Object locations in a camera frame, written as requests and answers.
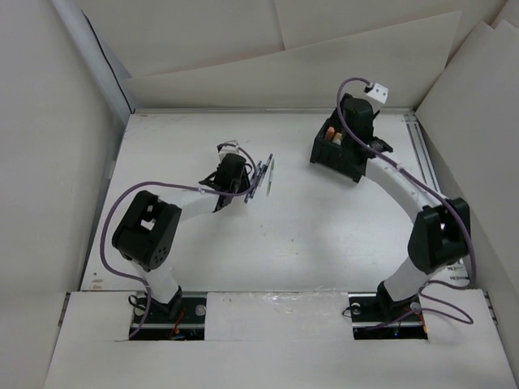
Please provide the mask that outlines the dark blue pen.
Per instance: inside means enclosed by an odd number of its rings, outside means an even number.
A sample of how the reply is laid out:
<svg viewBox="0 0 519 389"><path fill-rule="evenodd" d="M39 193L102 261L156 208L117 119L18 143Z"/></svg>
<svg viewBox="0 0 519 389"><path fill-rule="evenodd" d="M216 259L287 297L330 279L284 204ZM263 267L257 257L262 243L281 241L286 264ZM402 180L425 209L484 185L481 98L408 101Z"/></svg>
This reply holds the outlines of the dark blue pen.
<svg viewBox="0 0 519 389"><path fill-rule="evenodd" d="M273 162L273 154L270 154L265 162L262 160L256 165L256 171L251 179L250 191L246 194L244 203L248 203L255 196L255 192L262 185L264 177L267 173L270 164Z"/></svg>

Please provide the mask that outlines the yellow highlighter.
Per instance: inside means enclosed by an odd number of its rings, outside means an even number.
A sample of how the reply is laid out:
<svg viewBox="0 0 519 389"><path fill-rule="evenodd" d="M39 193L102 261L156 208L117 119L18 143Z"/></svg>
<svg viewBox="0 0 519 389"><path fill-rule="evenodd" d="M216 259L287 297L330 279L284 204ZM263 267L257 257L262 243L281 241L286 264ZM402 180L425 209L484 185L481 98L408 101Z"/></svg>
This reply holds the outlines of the yellow highlighter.
<svg viewBox="0 0 519 389"><path fill-rule="evenodd" d="M342 142L342 133L336 133L332 139L332 142L338 145L341 145Z"/></svg>

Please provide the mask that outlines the orange highlighter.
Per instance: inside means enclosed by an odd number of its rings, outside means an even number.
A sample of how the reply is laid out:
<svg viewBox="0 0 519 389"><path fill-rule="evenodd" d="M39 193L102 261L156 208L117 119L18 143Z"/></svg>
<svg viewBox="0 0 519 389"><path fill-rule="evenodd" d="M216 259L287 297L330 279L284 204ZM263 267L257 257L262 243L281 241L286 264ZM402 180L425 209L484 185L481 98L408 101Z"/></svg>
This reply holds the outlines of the orange highlighter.
<svg viewBox="0 0 519 389"><path fill-rule="evenodd" d="M332 126L330 126L326 131L325 138L327 140L331 140L331 139L333 139L334 135L335 135L335 129Z"/></svg>

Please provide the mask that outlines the green white pen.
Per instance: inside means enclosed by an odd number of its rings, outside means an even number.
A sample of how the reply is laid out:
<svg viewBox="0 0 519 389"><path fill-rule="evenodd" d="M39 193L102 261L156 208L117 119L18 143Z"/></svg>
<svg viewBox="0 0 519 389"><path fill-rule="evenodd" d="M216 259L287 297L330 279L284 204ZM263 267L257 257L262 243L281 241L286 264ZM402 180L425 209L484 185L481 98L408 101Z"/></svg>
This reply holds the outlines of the green white pen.
<svg viewBox="0 0 519 389"><path fill-rule="evenodd" d="M271 189L272 189L272 180L273 180L274 168L275 168L275 159L272 158L272 160L271 160L271 162L269 164L269 169L268 169L268 185L267 185L267 192L266 192L267 197L270 195Z"/></svg>

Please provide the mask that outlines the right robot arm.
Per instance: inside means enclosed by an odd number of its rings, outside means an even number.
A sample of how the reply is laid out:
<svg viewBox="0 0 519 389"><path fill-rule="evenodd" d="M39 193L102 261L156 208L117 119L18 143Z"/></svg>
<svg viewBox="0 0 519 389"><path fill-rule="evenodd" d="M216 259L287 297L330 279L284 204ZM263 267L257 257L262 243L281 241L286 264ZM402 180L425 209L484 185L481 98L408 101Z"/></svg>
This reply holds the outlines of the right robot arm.
<svg viewBox="0 0 519 389"><path fill-rule="evenodd" d="M380 186L413 223L407 257L379 284L373 303L383 322L395 322L414 312L412 304L437 273L464 257L475 260L470 207L423 184L392 158L392 147L374 135L375 111L367 100L339 95L330 118L341 132L346 176Z"/></svg>

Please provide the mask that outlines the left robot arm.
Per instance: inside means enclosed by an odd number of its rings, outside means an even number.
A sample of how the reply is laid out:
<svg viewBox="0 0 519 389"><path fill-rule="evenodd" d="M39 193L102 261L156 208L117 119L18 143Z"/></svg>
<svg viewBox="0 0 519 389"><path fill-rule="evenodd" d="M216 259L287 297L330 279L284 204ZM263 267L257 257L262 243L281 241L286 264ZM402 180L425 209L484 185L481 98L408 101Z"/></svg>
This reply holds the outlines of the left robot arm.
<svg viewBox="0 0 519 389"><path fill-rule="evenodd" d="M144 281L144 310L172 321L182 309L182 289L167 260L178 225L215 213L251 188L250 164L236 152L220 157L216 171L194 190L185 189L179 204L167 203L148 190L136 193L112 236L112 246L129 261Z"/></svg>

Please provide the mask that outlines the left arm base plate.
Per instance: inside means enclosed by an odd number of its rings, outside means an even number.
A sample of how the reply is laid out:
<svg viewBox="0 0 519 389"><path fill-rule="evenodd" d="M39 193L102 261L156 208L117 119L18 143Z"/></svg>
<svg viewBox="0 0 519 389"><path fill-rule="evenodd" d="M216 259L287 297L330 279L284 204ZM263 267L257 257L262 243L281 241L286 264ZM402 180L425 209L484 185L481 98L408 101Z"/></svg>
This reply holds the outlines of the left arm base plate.
<svg viewBox="0 0 519 389"><path fill-rule="evenodd" d="M172 312L169 307L151 300L147 315L146 293L131 294L128 303L132 307L129 340L204 340L207 313L207 293L184 293L176 297Z"/></svg>

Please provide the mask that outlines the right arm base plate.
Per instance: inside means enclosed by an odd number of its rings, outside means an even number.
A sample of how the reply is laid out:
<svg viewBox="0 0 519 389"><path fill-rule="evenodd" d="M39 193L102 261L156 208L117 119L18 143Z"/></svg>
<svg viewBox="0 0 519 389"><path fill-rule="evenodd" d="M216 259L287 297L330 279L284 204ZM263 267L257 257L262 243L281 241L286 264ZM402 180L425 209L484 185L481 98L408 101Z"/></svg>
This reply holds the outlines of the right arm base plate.
<svg viewBox="0 0 519 389"><path fill-rule="evenodd" d="M377 293L349 293L342 314L351 320L355 340L427 340L427 329L415 295L385 305Z"/></svg>

